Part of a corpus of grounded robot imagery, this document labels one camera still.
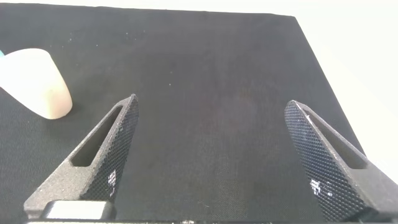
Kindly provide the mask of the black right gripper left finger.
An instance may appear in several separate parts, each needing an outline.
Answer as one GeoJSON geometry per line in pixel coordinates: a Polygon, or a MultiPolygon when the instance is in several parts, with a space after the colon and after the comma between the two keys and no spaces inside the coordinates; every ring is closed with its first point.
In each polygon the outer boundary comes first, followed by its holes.
{"type": "Polygon", "coordinates": [[[24,202],[27,216],[56,200],[114,202],[138,120],[135,94],[116,103],[24,202]]]}

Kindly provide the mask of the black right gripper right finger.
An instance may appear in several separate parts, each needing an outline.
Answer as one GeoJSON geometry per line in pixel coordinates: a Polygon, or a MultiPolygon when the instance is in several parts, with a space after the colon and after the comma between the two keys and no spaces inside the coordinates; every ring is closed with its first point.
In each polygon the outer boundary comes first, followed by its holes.
{"type": "Polygon", "coordinates": [[[284,119],[327,222],[397,221],[397,184],[359,149],[298,101],[284,119]]]}

